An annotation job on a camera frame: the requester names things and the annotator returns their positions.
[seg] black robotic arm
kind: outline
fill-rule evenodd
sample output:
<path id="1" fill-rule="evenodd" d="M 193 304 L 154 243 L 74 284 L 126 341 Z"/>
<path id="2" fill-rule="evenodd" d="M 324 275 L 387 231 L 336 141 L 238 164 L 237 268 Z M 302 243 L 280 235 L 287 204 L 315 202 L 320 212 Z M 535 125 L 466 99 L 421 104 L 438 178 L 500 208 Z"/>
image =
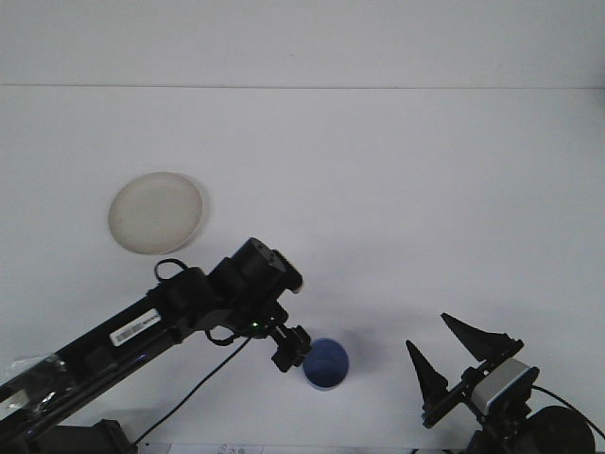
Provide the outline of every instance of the black robotic arm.
<path id="1" fill-rule="evenodd" d="M 251 238 L 208 275 L 166 261 L 182 271 L 163 279 L 156 266 L 160 283 L 147 296 L 0 387 L 0 452 L 37 452 L 58 423 L 196 331 L 211 340 L 217 326 L 233 332 L 230 341 L 271 336 L 280 371 L 303 363 L 311 340 L 285 326 L 277 301 L 303 279 L 279 252 Z"/>

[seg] black cable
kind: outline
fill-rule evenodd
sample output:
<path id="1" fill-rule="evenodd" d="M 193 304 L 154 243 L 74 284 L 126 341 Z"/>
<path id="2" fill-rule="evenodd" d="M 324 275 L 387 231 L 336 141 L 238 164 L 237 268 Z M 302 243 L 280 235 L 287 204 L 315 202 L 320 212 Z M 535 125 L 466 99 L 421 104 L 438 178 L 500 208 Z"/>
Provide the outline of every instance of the black cable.
<path id="1" fill-rule="evenodd" d="M 189 394 L 187 396 L 185 396 L 185 398 L 171 411 L 168 412 L 168 414 L 163 417 L 161 420 L 159 420 L 157 423 L 155 423 L 153 426 L 151 426 L 150 428 L 148 428 L 143 435 L 141 435 L 139 438 L 137 438 L 134 442 L 132 442 L 130 444 L 130 446 L 123 452 L 123 454 L 128 454 L 130 453 L 134 448 L 136 448 L 136 446 L 141 443 L 141 441 L 148 436 L 149 433 L 151 433 L 153 430 L 155 430 L 158 426 L 160 426 L 161 424 L 163 424 L 170 416 L 172 416 L 174 413 L 176 413 L 190 398 L 193 394 L 195 394 L 199 388 L 201 388 L 201 386 L 206 383 L 214 374 L 216 374 L 218 371 L 220 371 L 223 366 L 225 366 L 229 361 L 231 361 L 239 352 L 241 352 L 244 347 L 246 345 L 248 345 L 248 342 L 250 342 L 252 340 L 252 338 L 247 338 L 246 340 L 244 340 L 242 342 L 242 344 L 237 347 L 235 349 L 235 351 L 233 353 L 231 353 L 229 356 L 227 356 L 223 362 L 221 362 L 220 364 L 218 364 L 215 369 L 208 374 L 207 376 L 205 376 L 195 387 L 193 390 L 191 390 L 191 392 L 189 392 Z"/>
<path id="2" fill-rule="evenodd" d="M 552 398 L 554 398 L 554 399 L 558 400 L 559 402 L 561 402 L 562 404 L 564 404 L 568 409 L 575 411 L 582 418 L 584 418 L 584 420 L 586 421 L 586 424 L 588 424 L 591 428 L 593 428 L 595 430 L 595 432 L 598 433 L 603 440 L 605 440 L 605 433 L 603 433 L 603 431 L 600 428 L 598 428 L 595 423 L 593 423 L 590 419 L 588 419 L 586 416 L 584 416 L 584 414 L 580 410 L 578 410 L 576 407 L 571 405 L 569 402 L 565 401 L 562 397 L 558 397 L 553 392 L 551 392 L 545 388 L 542 388 L 540 386 L 533 385 L 531 388 L 536 391 L 539 391 L 541 393 L 551 396 Z"/>
<path id="3" fill-rule="evenodd" d="M 210 341 L 214 345 L 218 345 L 219 347 L 226 347 L 227 345 L 231 345 L 233 343 L 233 341 L 235 341 L 237 338 L 241 337 L 238 334 L 231 334 L 231 336 L 228 337 L 227 339 L 215 339 L 212 337 L 212 333 L 210 331 L 206 330 L 204 332 L 206 333 L 206 337 L 208 338 L 208 341 Z"/>

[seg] barcode sticker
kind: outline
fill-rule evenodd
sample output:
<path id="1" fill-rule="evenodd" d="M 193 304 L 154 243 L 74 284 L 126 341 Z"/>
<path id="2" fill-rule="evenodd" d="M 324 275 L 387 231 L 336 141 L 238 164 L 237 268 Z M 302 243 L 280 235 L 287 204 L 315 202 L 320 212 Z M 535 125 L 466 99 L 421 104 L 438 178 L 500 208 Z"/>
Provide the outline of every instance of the barcode sticker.
<path id="1" fill-rule="evenodd" d="M 138 319 L 122 326 L 117 331 L 113 331 L 110 334 L 113 345 L 119 347 L 123 343 L 128 342 L 130 339 L 135 337 L 137 334 L 140 334 L 146 329 L 150 328 L 161 319 L 162 317 L 160 317 L 160 313 L 156 309 L 151 309 Z"/>
<path id="2" fill-rule="evenodd" d="M 14 412 L 22 409 L 27 404 L 29 404 L 29 397 L 27 397 L 25 390 L 21 390 L 13 394 L 7 400 L 0 403 L 0 421 L 8 418 Z"/>

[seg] wire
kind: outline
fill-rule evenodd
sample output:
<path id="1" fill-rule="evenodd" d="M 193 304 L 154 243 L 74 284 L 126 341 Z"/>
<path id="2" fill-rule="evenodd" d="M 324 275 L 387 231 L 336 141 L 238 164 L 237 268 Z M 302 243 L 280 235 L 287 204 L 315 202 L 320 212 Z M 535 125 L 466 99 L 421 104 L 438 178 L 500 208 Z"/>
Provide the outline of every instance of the wire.
<path id="1" fill-rule="evenodd" d="M 151 433 L 151 432 L 152 432 L 153 430 L 155 430 L 155 429 L 156 429 L 158 426 L 160 426 L 161 424 L 163 424 L 163 423 L 164 423 L 164 422 L 165 422 L 165 421 L 166 421 L 166 420 L 167 420 L 167 419 L 168 419 L 170 416 L 172 416 L 172 415 L 173 415 L 174 413 L 176 413 L 176 412 L 177 412 L 177 411 L 178 411 L 178 410 L 179 410 L 179 409 L 180 409 L 180 408 L 181 408 L 183 405 L 185 405 L 185 403 L 186 403 L 186 402 L 187 402 L 187 401 L 188 401 L 188 400 L 191 398 L 191 396 L 192 396 L 193 394 L 195 394 L 195 393 L 198 391 L 198 389 L 202 387 L 202 385 L 203 385 L 204 383 L 206 383 L 206 382 L 207 382 L 207 381 L 208 381 L 210 378 L 212 378 L 212 376 L 213 376 L 214 374 L 216 374 L 218 371 L 220 371 L 220 370 L 223 368 L 223 366 L 225 366 L 225 365 L 226 365 L 226 364 L 227 364 L 229 361 L 231 361 L 231 360 L 232 360 L 232 359 L 233 359 L 233 358 L 234 358 L 234 357 L 235 357 L 235 356 L 236 356 L 236 355 L 237 355 L 239 352 L 241 352 L 241 351 L 244 349 L 244 347 L 245 347 L 246 345 L 248 345 L 248 342 L 250 342 L 251 340 L 252 340 L 252 338 L 247 338 L 246 340 L 244 340 L 244 341 L 241 343 L 241 345 L 240 345 L 239 347 L 237 347 L 237 348 L 236 348 L 236 349 L 233 351 L 233 353 L 231 353 L 230 355 L 228 355 L 228 356 L 227 356 L 227 357 L 226 357 L 226 358 L 223 360 L 223 362 L 221 362 L 220 364 L 218 364 L 218 365 L 215 367 L 215 369 L 214 369 L 214 370 L 213 370 L 213 371 L 212 371 L 210 374 L 208 374 L 207 376 L 205 376 L 205 377 L 204 377 L 204 378 L 203 378 L 203 379 L 202 379 L 202 380 L 201 380 L 201 381 L 200 381 L 200 382 L 199 382 L 199 383 L 198 383 L 198 384 L 197 384 L 197 385 L 194 387 L 194 389 L 193 389 L 193 390 L 191 390 L 191 391 L 189 392 L 189 394 L 188 394 L 187 396 L 185 396 L 185 398 L 184 398 L 184 399 L 183 399 L 183 400 L 182 400 L 182 401 L 181 401 L 181 402 L 180 402 L 180 403 L 179 403 L 179 404 L 178 404 L 178 405 L 177 405 L 177 406 L 176 406 L 174 409 L 172 409 L 171 411 L 169 411 L 169 412 L 168 412 L 168 414 L 167 414 L 165 417 L 163 417 L 161 420 L 159 420 L 159 421 L 158 421 L 157 423 L 155 423 L 153 426 L 151 426 L 150 428 L 148 428 L 148 429 L 147 429 L 147 430 L 146 430 L 146 431 L 143 433 L 143 435 L 141 435 L 141 436 L 140 436 L 139 438 L 137 438 L 137 439 L 136 439 L 134 442 L 132 442 L 132 443 L 130 444 L 130 446 L 129 446 L 129 447 L 128 447 L 128 448 L 127 448 L 125 451 L 123 451 L 123 453 L 122 453 L 122 454 L 129 454 L 130 452 L 135 452 L 135 451 L 133 451 L 133 449 L 135 449 L 135 448 L 136 448 L 136 446 L 137 446 L 139 443 L 141 443 L 141 441 L 142 441 L 142 440 L 143 440 L 145 437 L 147 437 L 149 433 Z"/>
<path id="2" fill-rule="evenodd" d="M 586 421 L 586 424 L 588 424 L 591 428 L 593 428 L 595 430 L 595 432 L 598 433 L 603 440 L 605 440 L 605 433 L 603 433 L 603 431 L 600 428 L 598 428 L 595 423 L 593 423 L 590 419 L 588 419 L 586 416 L 584 416 L 584 414 L 580 410 L 578 410 L 576 407 L 574 407 L 569 402 L 567 402 L 566 400 L 564 400 L 562 397 L 558 397 L 553 392 L 551 392 L 551 391 L 549 391 L 549 390 L 547 390 L 545 388 L 542 388 L 540 386 L 533 385 L 531 388 L 534 389 L 534 390 L 536 390 L 536 391 L 539 391 L 541 393 L 544 393 L 544 394 L 547 394 L 547 395 L 551 396 L 552 398 L 554 398 L 554 399 L 558 400 L 559 402 L 561 402 L 562 404 L 564 404 L 568 409 L 571 409 L 571 410 L 575 411 L 582 418 L 584 418 L 584 420 Z"/>

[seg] white table surface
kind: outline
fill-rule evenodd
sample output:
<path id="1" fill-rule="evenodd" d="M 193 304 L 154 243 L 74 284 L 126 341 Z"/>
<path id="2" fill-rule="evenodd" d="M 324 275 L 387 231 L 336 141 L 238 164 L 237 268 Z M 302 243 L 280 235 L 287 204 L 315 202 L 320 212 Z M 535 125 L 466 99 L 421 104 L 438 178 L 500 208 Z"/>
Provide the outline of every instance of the white table surface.
<path id="1" fill-rule="evenodd" d="M 427 430 L 405 339 L 457 383 L 472 357 L 443 311 L 526 348 L 539 384 L 605 424 L 605 91 L 0 88 L 0 363 L 55 351 L 141 298 L 158 257 L 121 249 L 113 196 L 151 171 L 204 188 L 181 260 L 209 271 L 249 236 L 305 288 L 292 323 L 347 348 L 321 393 L 256 341 L 150 441 L 464 446 Z M 69 422 L 135 438 L 227 354 L 190 338 Z M 536 396 L 534 408 L 551 401 Z"/>

